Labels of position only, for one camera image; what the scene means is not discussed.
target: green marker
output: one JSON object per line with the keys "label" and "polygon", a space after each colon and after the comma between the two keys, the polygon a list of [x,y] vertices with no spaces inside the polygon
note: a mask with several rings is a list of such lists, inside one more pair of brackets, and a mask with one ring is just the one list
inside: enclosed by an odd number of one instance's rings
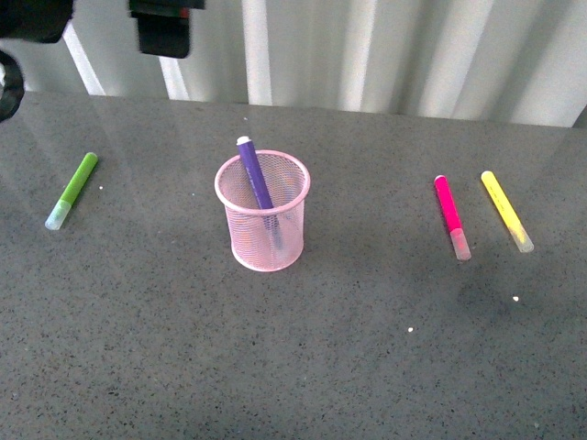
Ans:
{"label": "green marker", "polygon": [[45,222],[45,227],[51,231],[58,230],[63,224],[63,220],[72,209],[73,202],[77,195],[85,185],[85,181],[90,177],[90,173],[98,163],[98,157],[94,153],[87,153],[78,167],[75,174],[73,174],[67,188],[59,198],[59,201],[51,211],[49,218]]}

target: clear marker cap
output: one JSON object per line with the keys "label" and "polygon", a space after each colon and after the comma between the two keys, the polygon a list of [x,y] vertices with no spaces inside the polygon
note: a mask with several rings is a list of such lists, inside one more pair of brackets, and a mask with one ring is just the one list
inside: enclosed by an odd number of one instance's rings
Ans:
{"label": "clear marker cap", "polygon": [[534,243],[532,243],[532,240],[521,223],[519,225],[508,227],[508,229],[510,230],[510,234],[514,239],[517,248],[520,249],[520,252],[527,253],[534,250]]}
{"label": "clear marker cap", "polygon": [[67,214],[70,212],[70,209],[72,209],[72,206],[64,200],[60,199],[57,202],[57,204],[55,204],[55,207],[53,208],[53,211],[51,211],[51,214],[49,214],[49,217],[45,222],[45,227],[51,231],[58,230],[61,227],[61,225],[63,225],[63,221],[65,220],[65,217],[67,217]]}
{"label": "clear marker cap", "polygon": [[452,246],[455,248],[457,259],[461,261],[471,259],[469,244],[467,243],[467,238],[465,238],[465,233],[462,229],[457,228],[450,231],[450,239],[452,240]]}

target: speckled gray surface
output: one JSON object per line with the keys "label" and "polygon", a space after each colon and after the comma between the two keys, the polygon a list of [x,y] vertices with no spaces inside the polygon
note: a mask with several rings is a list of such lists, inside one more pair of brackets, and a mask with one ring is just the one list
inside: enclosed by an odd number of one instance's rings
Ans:
{"label": "speckled gray surface", "polygon": [[[312,174],[281,272],[230,252],[213,180],[241,135]],[[587,130],[28,93],[0,125],[0,436],[587,438],[586,167]]]}

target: yellow marker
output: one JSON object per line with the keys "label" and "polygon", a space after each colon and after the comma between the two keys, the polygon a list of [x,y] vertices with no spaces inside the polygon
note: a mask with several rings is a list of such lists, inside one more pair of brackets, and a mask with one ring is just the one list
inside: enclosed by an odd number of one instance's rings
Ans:
{"label": "yellow marker", "polygon": [[520,249],[520,252],[532,252],[534,250],[534,244],[522,226],[522,222],[520,222],[520,219],[515,214],[510,201],[507,200],[504,190],[502,190],[499,182],[495,179],[495,175],[491,171],[485,171],[481,175],[481,180],[487,192],[491,195],[497,211],[502,216],[505,226],[509,229],[510,234],[512,234],[517,248]]}

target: pen holder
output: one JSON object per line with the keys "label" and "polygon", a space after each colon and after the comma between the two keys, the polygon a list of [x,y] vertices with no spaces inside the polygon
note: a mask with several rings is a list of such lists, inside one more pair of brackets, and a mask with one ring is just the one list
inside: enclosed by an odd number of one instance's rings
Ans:
{"label": "pen holder", "polygon": [[227,161],[214,181],[227,212],[232,253],[243,266],[262,272],[284,269],[304,249],[304,198],[310,174],[298,159],[263,149],[257,158],[273,209],[259,209],[240,156]]}

